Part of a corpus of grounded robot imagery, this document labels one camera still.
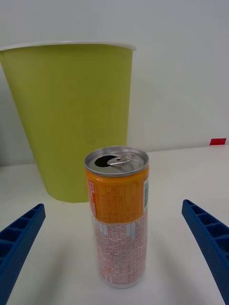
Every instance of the red object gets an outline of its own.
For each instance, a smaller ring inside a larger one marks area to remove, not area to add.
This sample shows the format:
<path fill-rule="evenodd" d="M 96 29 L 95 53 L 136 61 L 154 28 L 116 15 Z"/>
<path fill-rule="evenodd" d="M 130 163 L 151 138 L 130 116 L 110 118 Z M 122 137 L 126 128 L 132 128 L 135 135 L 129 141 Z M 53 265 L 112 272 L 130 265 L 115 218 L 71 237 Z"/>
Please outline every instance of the red object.
<path fill-rule="evenodd" d="M 225 145 L 227 138 L 211 139 L 210 145 Z"/>

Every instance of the beverage can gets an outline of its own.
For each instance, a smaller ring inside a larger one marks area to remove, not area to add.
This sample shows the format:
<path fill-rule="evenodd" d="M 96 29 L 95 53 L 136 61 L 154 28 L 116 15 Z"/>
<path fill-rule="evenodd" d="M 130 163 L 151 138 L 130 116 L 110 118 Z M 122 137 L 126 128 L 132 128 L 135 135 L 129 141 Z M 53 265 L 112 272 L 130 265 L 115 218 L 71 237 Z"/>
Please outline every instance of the beverage can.
<path fill-rule="evenodd" d="M 84 161 L 99 273 L 113 287 L 133 286 L 145 271 L 148 161 L 128 146 L 98 149 Z"/>

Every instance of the can lid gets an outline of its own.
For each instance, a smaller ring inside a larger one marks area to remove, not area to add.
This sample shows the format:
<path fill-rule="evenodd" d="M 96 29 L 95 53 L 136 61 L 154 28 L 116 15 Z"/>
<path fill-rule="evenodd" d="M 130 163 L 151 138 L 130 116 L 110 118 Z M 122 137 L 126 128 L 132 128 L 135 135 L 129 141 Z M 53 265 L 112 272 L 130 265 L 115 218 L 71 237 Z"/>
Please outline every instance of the can lid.
<path fill-rule="evenodd" d="M 149 163 L 146 152 L 128 146 L 110 146 L 90 153 L 84 161 L 87 170 L 99 176 L 121 177 L 144 170 Z"/>

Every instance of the white wall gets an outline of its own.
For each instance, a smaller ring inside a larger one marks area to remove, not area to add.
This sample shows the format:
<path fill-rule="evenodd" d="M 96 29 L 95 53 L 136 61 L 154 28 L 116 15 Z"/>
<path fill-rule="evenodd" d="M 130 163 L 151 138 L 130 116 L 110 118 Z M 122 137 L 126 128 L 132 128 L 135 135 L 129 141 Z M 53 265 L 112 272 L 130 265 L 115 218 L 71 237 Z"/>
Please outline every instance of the white wall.
<path fill-rule="evenodd" d="M 152 151 L 229 137 L 228 0 L 1 1 L 0 47 L 54 40 L 137 46 L 128 144 Z M 0 71 L 0 164 L 32 161 Z"/>

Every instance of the pull tab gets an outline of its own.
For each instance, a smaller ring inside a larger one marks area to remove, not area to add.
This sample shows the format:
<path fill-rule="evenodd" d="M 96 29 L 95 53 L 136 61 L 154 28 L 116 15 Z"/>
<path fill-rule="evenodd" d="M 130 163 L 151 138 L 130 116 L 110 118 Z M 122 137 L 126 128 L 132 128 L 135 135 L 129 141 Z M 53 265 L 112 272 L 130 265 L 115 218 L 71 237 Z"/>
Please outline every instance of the pull tab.
<path fill-rule="evenodd" d="M 129 154 L 127 156 L 113 158 L 107 161 L 107 164 L 110 166 L 122 166 L 123 164 L 126 164 L 134 159 L 135 159 L 135 154 Z"/>

